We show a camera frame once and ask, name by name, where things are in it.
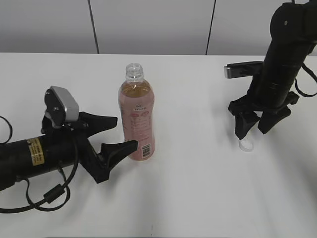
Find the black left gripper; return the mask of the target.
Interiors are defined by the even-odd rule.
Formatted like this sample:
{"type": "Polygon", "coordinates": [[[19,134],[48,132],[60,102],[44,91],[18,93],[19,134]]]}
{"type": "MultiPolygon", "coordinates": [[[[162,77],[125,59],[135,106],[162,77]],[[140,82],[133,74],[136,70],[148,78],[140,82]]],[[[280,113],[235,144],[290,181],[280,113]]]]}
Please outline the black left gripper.
{"type": "Polygon", "coordinates": [[[96,183],[107,181],[110,171],[138,148],[136,140],[117,144],[102,143],[100,153],[96,153],[89,137],[116,126],[117,117],[86,112],[80,112],[77,121],[66,122],[61,128],[53,128],[51,121],[44,117],[41,143],[46,165],[55,169],[78,162],[96,183]]]}

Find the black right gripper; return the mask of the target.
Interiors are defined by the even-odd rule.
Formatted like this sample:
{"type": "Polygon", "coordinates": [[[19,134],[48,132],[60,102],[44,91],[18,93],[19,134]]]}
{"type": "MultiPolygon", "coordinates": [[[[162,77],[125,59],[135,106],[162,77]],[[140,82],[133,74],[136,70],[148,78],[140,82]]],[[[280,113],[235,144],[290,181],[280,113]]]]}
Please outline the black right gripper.
{"type": "Polygon", "coordinates": [[[243,139],[259,121],[258,129],[268,133],[277,123],[291,115],[288,105],[297,104],[299,96],[290,91],[266,92],[261,95],[248,93],[230,102],[229,111],[235,116],[235,135],[243,139]],[[255,112],[263,112],[261,118],[255,112]]]}

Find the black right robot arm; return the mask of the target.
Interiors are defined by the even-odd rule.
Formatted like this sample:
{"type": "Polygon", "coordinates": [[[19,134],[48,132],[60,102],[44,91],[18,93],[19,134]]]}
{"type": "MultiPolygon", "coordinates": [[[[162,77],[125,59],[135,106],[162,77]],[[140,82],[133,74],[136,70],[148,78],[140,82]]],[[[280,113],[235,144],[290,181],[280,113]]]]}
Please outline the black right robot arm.
{"type": "Polygon", "coordinates": [[[228,79],[250,76],[252,82],[243,97],[231,101],[228,110],[235,117],[235,135],[242,140],[257,125],[262,134],[291,115],[289,105],[299,97],[310,97],[297,86],[300,69],[313,79],[317,76],[304,64],[317,45],[317,2],[283,3],[270,22],[271,43],[264,61],[227,64],[228,79]]]}

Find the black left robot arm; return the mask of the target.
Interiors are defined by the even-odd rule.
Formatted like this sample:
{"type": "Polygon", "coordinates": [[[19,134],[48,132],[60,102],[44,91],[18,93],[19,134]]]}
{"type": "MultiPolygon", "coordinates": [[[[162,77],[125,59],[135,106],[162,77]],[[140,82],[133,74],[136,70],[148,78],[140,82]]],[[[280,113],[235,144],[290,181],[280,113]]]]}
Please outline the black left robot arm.
{"type": "Polygon", "coordinates": [[[78,161],[96,183],[109,179],[110,171],[137,150],[136,140],[101,145],[97,153],[89,137],[115,128],[116,117],[80,112],[76,121],[54,128],[48,118],[42,120],[42,136],[1,145],[0,188],[4,190],[24,178],[31,178],[73,165],[78,161]]]}

